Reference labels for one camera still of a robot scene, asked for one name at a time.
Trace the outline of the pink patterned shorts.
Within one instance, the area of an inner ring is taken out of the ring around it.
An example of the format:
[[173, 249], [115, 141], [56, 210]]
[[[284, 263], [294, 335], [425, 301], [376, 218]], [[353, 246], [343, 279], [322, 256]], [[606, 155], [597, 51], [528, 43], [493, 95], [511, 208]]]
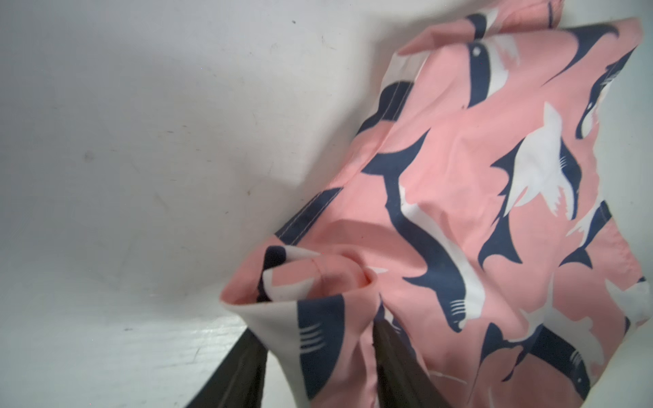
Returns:
[[376, 407], [386, 321], [455, 407], [579, 407], [652, 315], [600, 191], [598, 110], [635, 18], [499, 1], [393, 56], [337, 175], [220, 299], [301, 407]]

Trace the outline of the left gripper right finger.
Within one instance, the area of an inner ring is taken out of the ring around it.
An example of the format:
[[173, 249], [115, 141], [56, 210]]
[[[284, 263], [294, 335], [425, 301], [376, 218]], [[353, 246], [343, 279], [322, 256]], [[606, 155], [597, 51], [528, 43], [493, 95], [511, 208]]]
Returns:
[[380, 407], [452, 407], [388, 321], [375, 321], [372, 336]]

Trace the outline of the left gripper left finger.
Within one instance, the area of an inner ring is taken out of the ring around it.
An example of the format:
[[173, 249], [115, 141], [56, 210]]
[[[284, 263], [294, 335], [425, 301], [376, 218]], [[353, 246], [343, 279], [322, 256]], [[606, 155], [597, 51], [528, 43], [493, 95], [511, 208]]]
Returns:
[[260, 408], [268, 350], [246, 329], [188, 408]]

